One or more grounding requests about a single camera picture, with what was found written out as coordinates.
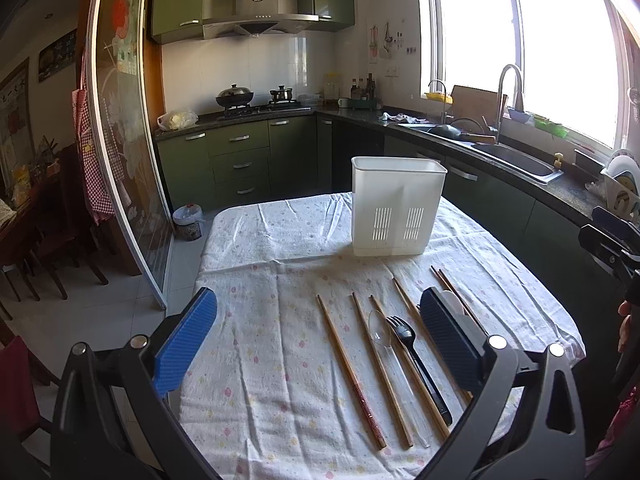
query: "small faucet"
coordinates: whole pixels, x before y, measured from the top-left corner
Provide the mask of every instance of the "small faucet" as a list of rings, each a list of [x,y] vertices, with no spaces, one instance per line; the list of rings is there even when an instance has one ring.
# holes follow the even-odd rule
[[[431,83],[433,83],[434,81],[440,83],[442,85],[442,88],[444,88],[444,100],[442,101],[442,113],[440,114],[440,124],[446,124],[447,123],[447,87],[444,86],[442,79],[432,79],[431,81],[429,81],[427,88],[431,88]]]
[[[504,83],[504,76],[507,74],[510,68],[516,73],[516,95],[513,97],[513,108],[519,112],[524,112],[524,104],[522,102],[522,72],[519,67],[509,63],[502,69],[500,74],[500,82],[498,83],[498,104],[497,112],[495,116],[495,143],[498,144],[498,138],[500,137],[500,125],[502,124],[502,114],[504,113],[504,107],[502,105],[502,83]]]

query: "blue gripper pad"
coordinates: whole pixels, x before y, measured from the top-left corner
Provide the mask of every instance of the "blue gripper pad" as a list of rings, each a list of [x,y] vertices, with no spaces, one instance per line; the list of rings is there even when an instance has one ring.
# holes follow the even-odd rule
[[[420,315],[458,386],[477,395],[482,389],[484,334],[469,316],[451,309],[434,287],[422,293]]]
[[[160,397],[180,386],[193,357],[216,320],[216,295],[203,287],[186,309],[187,312],[155,357],[153,383]]]

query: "white tile floor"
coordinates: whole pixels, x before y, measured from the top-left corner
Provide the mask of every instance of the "white tile floor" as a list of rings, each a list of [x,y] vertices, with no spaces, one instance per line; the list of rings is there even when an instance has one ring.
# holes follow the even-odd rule
[[[0,276],[0,300],[14,317],[8,325],[59,377],[70,348],[78,341],[85,341],[96,351],[120,348],[139,333],[151,334],[165,315],[180,312],[191,299],[200,253],[211,224],[212,220],[204,224],[199,240],[185,242],[176,239],[170,263],[166,312],[158,307],[142,276],[124,274],[118,268],[116,258],[99,254],[97,263],[107,276],[108,285],[100,285],[86,265],[76,269],[71,262],[60,262],[58,275],[65,285],[68,300],[60,298],[58,289],[43,269],[37,269],[33,279],[41,301],[35,301],[20,276],[11,271],[12,282],[22,298],[18,302],[7,281]],[[42,416],[51,420],[58,388],[39,384],[34,387]],[[137,454],[142,460],[157,465],[124,390],[116,389],[116,399]],[[49,463],[49,435],[44,431],[36,431],[24,445],[39,459]]]

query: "stainless steel range hood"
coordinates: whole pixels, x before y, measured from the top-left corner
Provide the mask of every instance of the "stainless steel range hood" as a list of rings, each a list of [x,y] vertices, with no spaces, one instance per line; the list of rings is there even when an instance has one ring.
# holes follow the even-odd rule
[[[257,36],[265,32],[297,34],[318,21],[314,14],[297,14],[291,10],[297,8],[292,9],[284,2],[279,5],[278,0],[236,0],[234,15],[203,21],[204,39]]]

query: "cutting board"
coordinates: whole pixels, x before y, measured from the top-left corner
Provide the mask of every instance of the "cutting board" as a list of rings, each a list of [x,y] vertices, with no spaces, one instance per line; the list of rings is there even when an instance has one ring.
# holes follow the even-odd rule
[[[488,90],[480,90],[478,88],[471,88],[469,86],[455,85],[451,91],[451,98],[453,104],[449,109],[449,114],[453,115],[454,119],[467,117],[477,121],[484,128],[484,122],[482,116],[486,119],[489,126],[495,127],[495,109],[498,101],[498,92],[489,92]],[[507,101],[507,94],[502,94],[502,108]],[[482,134],[483,132],[476,132],[478,128],[473,123],[460,121],[460,123],[454,124],[454,126],[460,128],[463,127],[467,131],[473,131],[474,133]]]

